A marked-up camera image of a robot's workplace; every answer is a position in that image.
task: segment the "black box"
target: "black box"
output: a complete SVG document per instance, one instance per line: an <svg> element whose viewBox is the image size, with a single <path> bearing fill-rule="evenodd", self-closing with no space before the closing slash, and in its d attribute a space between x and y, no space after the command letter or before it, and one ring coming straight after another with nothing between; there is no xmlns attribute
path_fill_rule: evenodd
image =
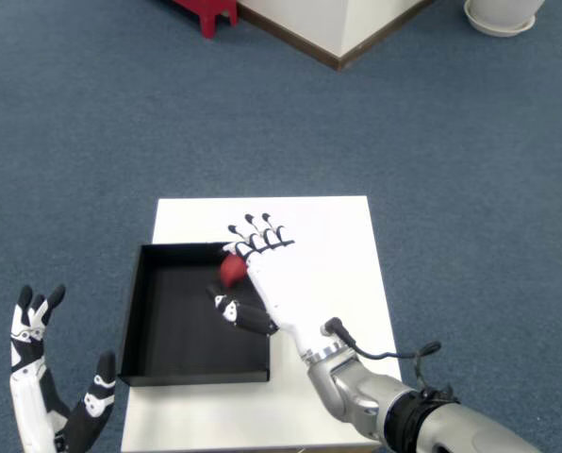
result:
<svg viewBox="0 0 562 453"><path fill-rule="evenodd" d="M224 321L207 294L219 280L222 243L143 245L122 344L131 386L264 382L269 338ZM249 278L229 295L263 307Z"/></svg>

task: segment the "floor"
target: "floor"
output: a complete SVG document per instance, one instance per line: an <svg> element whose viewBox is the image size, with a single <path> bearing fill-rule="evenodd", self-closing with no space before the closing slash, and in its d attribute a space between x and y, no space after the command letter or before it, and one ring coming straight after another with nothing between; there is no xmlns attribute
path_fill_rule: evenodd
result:
<svg viewBox="0 0 562 453"><path fill-rule="evenodd" d="M68 287L47 349L71 404L159 197L326 194L369 197L398 348L442 340L428 380L562 452L562 2L498 40L438 0L342 73L162 0L0 2L0 451L24 283Z"/></svg>

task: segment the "white tabletop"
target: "white tabletop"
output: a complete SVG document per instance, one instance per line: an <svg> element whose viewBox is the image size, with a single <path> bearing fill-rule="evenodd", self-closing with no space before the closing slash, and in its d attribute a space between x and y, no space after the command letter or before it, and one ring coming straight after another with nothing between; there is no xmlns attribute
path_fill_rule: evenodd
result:
<svg viewBox="0 0 562 453"><path fill-rule="evenodd" d="M232 241L227 225L247 212L268 212L295 239L315 243L329 264L334 312L362 348L395 352L364 196L160 199L153 243ZM364 362L401 378L395 359ZM271 338L270 382L130 388L122 451L369 444L352 425L329 415L293 340L278 332Z"/></svg>

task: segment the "white wall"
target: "white wall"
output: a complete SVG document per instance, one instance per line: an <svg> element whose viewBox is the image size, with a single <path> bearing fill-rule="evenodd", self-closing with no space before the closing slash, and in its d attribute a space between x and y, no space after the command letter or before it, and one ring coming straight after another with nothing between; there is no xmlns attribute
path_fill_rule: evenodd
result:
<svg viewBox="0 0 562 453"><path fill-rule="evenodd" d="M421 0L239 0L341 57Z"/></svg>
<svg viewBox="0 0 562 453"><path fill-rule="evenodd" d="M349 0L340 54L352 50L420 1Z"/></svg>
<svg viewBox="0 0 562 453"><path fill-rule="evenodd" d="M239 0L247 8L336 56L341 55L349 1L351 0Z"/></svg>

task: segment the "white flower pot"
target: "white flower pot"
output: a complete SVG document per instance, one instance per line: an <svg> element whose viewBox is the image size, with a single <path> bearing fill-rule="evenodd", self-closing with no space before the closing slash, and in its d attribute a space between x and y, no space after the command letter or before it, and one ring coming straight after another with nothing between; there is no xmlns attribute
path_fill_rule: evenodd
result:
<svg viewBox="0 0 562 453"><path fill-rule="evenodd" d="M515 36L535 24L535 14L545 0L466 0L470 23L492 36Z"/></svg>

